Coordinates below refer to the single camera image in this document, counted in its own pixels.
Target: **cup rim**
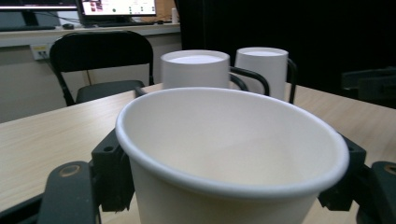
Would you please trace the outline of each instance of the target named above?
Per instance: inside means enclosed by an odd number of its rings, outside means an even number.
[[[267,51],[267,52],[273,52],[273,53],[278,53],[279,54],[279,55],[272,55],[270,57],[282,57],[284,55],[289,55],[289,53],[286,50],[275,49],[275,48],[266,48],[266,47],[242,48],[242,49],[238,49],[236,52],[238,54],[243,54],[243,55],[247,55],[247,56],[251,56],[251,57],[265,57],[265,56],[247,54],[248,52],[251,52],[251,51]]]
[[[303,113],[315,120],[318,125],[324,127],[331,139],[335,144],[335,165],[321,176],[316,176],[309,180],[299,183],[291,183],[287,185],[271,185],[271,186],[250,186],[243,184],[235,184],[228,182],[221,182],[216,180],[206,179],[204,177],[188,175],[175,168],[157,162],[148,156],[145,152],[140,150],[128,137],[124,131],[124,119],[128,110],[139,101],[146,100],[149,97],[154,97],[156,94],[164,94],[167,92],[175,91],[227,91],[227,92],[238,92],[238,94],[249,94],[251,97],[260,97],[263,100],[275,101],[277,104],[283,104],[284,106],[293,107],[297,112]],[[129,157],[134,158],[139,165],[149,170],[152,174],[157,177],[173,184],[177,184],[182,188],[186,188],[192,191],[206,193],[208,195],[216,197],[234,198],[238,200],[250,200],[258,201],[262,199],[288,199],[293,197],[303,197],[319,193],[338,182],[347,170],[349,162],[349,154],[347,150],[347,144],[342,136],[337,133],[329,124],[309,112],[295,106],[285,103],[283,101],[267,97],[264,95],[255,94],[252,92],[208,88],[208,87],[188,87],[188,88],[177,88],[168,89],[162,91],[156,91],[147,95],[141,96],[128,105],[126,105],[119,113],[116,121],[116,134],[119,142]]]
[[[197,55],[205,55],[205,56],[214,56],[221,58],[220,61],[213,62],[213,63],[219,63],[223,61],[228,61],[230,60],[230,55],[227,53],[221,52],[221,51],[215,51],[215,50],[208,50],[208,49],[185,49],[185,50],[179,50],[179,51],[173,51],[169,53],[165,53],[163,56],[161,56],[162,62],[165,63],[174,63],[174,62],[169,62],[170,60],[176,59],[176,58],[182,58],[182,57],[187,57],[187,56],[197,56]],[[180,65],[195,65],[195,64],[202,64],[202,63],[175,63],[175,64],[180,64]]]

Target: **wooden table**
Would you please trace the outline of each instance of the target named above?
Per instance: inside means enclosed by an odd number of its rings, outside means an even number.
[[[59,165],[89,161],[133,99],[130,91],[0,124],[0,211],[43,192],[48,174]],[[396,110],[304,87],[297,88],[295,104],[366,149],[367,165],[396,162]],[[350,212],[330,212],[316,202],[304,224],[356,223],[357,208],[354,204]],[[102,221],[140,223],[135,200],[129,212],[103,213]]]

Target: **computer monitor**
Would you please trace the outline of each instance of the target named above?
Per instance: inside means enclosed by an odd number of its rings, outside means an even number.
[[[38,25],[37,11],[76,11],[76,0],[1,0],[0,12],[20,12],[26,25]]]
[[[155,0],[77,0],[81,24],[130,22],[157,15]]]

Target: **paper cup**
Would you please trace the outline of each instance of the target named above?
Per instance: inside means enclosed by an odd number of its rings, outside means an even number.
[[[288,52],[272,48],[244,48],[236,52],[235,67],[259,73],[268,81],[270,96],[285,100]],[[249,91],[262,93],[262,85],[251,78],[240,77]]]
[[[301,223],[348,166],[342,136],[256,93],[149,93],[117,119],[142,224]]]
[[[163,88],[229,88],[230,56],[213,50],[181,50],[164,54]]]

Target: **chair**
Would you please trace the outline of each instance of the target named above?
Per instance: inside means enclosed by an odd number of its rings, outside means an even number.
[[[344,90],[356,90],[358,99],[396,108],[396,67],[370,69],[342,74]]]
[[[148,64],[148,84],[154,84],[152,46],[145,37],[134,32],[83,32],[64,35],[52,45],[49,59],[67,105],[132,91],[136,87],[144,87],[144,83],[141,80],[125,80],[91,84],[80,88],[74,101],[63,73]]]

